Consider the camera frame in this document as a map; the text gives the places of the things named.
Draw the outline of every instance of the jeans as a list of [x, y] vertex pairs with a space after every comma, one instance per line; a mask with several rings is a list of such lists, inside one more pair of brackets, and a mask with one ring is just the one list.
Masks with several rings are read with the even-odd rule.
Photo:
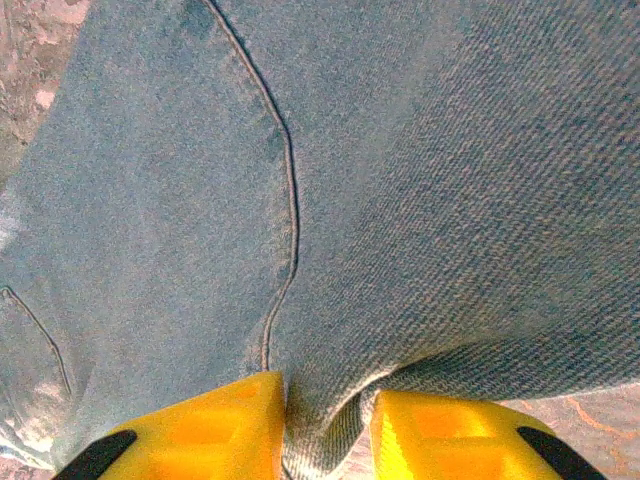
[[381, 389], [640, 379], [619, 0], [97, 0], [0, 200], [0, 443], [64, 465], [281, 370], [290, 478]]

